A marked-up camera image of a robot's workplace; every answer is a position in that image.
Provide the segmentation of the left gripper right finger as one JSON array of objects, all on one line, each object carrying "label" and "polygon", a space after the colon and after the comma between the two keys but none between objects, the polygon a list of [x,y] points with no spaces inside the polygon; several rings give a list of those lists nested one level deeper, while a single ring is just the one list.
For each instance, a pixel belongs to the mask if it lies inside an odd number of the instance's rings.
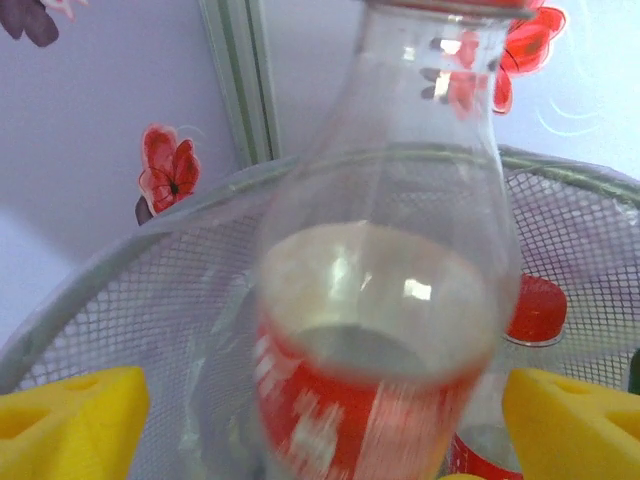
[{"label": "left gripper right finger", "polygon": [[537,369],[508,377],[502,409],[526,479],[637,479],[639,397]]}]

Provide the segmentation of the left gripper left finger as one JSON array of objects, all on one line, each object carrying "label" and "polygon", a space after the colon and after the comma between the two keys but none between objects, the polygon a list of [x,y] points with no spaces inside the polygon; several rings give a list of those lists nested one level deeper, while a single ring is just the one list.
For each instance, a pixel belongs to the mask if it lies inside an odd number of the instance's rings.
[{"label": "left gripper left finger", "polygon": [[1,477],[125,479],[148,413],[137,366],[3,394]]}]

